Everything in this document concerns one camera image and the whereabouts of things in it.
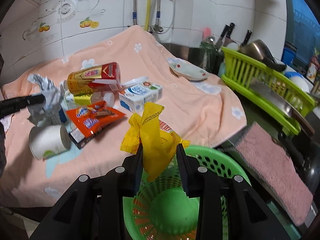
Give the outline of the silver foil wrapper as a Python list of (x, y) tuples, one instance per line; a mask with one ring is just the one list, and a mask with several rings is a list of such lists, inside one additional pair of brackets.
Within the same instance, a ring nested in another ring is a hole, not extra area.
[(28, 81), (39, 86), (44, 102), (28, 106), (30, 113), (28, 120), (35, 126), (61, 125), (67, 121), (61, 106), (64, 96), (63, 87), (57, 88), (53, 81), (40, 74), (30, 74)]

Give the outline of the white blue milk carton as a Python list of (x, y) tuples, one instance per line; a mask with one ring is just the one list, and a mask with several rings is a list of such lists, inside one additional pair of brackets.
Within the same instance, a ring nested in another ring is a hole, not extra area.
[(131, 112), (142, 113), (146, 102), (157, 102), (162, 97), (162, 90), (161, 85), (145, 81), (119, 92), (119, 102)]

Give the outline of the green plastic trash basket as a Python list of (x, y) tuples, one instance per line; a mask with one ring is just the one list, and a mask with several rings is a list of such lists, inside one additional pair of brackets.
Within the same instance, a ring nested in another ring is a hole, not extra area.
[[(213, 148), (190, 145), (186, 154), (200, 166), (218, 176), (248, 179), (240, 165)], [(153, 182), (143, 172), (138, 193), (123, 199), (125, 226), (132, 239), (195, 239), (199, 215), (199, 198), (188, 198), (183, 191), (176, 159)]]

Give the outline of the green utensil holder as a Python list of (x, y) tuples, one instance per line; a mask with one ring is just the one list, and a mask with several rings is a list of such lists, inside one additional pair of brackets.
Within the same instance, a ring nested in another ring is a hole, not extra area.
[(214, 44), (215, 37), (207, 36), (200, 43), (200, 67), (205, 71), (218, 75), (224, 56)]

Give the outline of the lime green dish rack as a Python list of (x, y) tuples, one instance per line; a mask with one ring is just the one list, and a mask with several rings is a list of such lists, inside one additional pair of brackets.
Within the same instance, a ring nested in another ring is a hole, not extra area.
[(311, 96), (264, 63), (227, 47), (222, 51), (226, 68), (221, 79), (228, 87), (272, 116), (286, 134), (298, 135), (304, 130), (308, 136), (314, 135), (305, 119), (316, 107)]

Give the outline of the gold red drink bottle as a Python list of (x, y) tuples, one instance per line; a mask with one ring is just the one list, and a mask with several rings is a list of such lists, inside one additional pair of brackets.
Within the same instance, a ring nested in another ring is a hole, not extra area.
[(121, 89), (119, 65), (111, 62), (72, 72), (67, 77), (67, 86), (73, 95), (118, 91)]

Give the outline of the yellow white small carton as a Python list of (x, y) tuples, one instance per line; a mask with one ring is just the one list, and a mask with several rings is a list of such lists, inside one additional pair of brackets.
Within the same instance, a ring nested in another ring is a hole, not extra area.
[(92, 94), (73, 95), (71, 92), (67, 91), (64, 96), (64, 101), (71, 109), (87, 106), (92, 104)]

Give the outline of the white paper cup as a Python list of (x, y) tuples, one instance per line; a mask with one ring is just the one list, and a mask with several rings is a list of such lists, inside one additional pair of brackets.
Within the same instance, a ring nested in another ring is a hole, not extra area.
[(32, 155), (41, 160), (66, 152), (71, 142), (63, 125), (35, 126), (29, 133), (29, 147)]

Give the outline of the yellow snack wrapper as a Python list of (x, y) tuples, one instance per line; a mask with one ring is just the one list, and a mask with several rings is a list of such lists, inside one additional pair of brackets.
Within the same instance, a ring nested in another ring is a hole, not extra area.
[(176, 147), (182, 144), (188, 148), (190, 142), (183, 140), (167, 123), (159, 119), (164, 106), (147, 102), (142, 115), (134, 113), (129, 119), (130, 128), (126, 132), (120, 150), (136, 154), (143, 146), (143, 166), (148, 181), (158, 178), (176, 154)]

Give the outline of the steel pot in rack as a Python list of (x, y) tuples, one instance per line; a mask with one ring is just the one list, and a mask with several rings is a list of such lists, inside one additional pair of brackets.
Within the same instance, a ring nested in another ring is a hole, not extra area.
[(250, 44), (244, 45), (238, 49), (238, 52), (262, 62), (277, 72), (283, 72), (286, 69), (285, 64), (276, 61), (268, 46), (262, 40), (255, 40)]

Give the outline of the peach flower towel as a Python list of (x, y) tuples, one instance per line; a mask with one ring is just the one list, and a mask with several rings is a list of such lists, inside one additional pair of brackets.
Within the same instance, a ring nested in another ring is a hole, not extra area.
[[(169, 69), (171, 54), (139, 26), (88, 47), (69, 57), (38, 64), (15, 81), (3, 86), (8, 98), (38, 91), (27, 78), (32, 73), (48, 77), (56, 85), (86, 63), (116, 62), (122, 81), (147, 76), (163, 87), (159, 104), (164, 107), (160, 119), (182, 139), (193, 145), (217, 146), (246, 125), (238, 97), (216, 75), (207, 84), (213, 92), (205, 93)], [(120, 150), (129, 129), (127, 120), (108, 126), (83, 149), (66, 152), (47, 161), (37, 160), (29, 148), (32, 124), (24, 109), (11, 120), (5, 137), (7, 165), (1, 176), (1, 206), (52, 206), (82, 174), (99, 177), (122, 164), (127, 153)]]

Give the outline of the orange Ovaltine wrapper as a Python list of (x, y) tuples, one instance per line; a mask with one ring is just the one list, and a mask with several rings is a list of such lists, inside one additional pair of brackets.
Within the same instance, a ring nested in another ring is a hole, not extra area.
[(99, 101), (85, 107), (74, 108), (68, 110), (66, 113), (76, 128), (78, 128), (86, 138), (94, 135), (107, 125), (126, 117), (125, 113), (108, 107), (105, 101)]

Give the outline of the white floral plate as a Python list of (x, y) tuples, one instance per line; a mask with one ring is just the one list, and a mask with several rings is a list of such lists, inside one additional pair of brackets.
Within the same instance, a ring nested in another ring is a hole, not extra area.
[(170, 63), (169, 67), (177, 76), (184, 77), (189, 81), (202, 81), (209, 77), (207, 71), (190, 63)]

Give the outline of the black handled knife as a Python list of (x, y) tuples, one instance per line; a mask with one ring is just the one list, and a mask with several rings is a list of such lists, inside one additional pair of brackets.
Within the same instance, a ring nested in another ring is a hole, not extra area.
[(252, 35), (252, 31), (248, 30), (243, 42), (240, 44), (241, 47), (245, 46), (249, 42), (249, 39), (251, 38), (251, 35)]

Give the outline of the pink brush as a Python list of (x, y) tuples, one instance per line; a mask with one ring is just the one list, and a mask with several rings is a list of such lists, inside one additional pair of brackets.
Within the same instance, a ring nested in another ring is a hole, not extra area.
[(208, 37), (211, 37), (212, 35), (212, 30), (209, 27), (205, 27), (203, 30), (203, 40), (205, 40)]

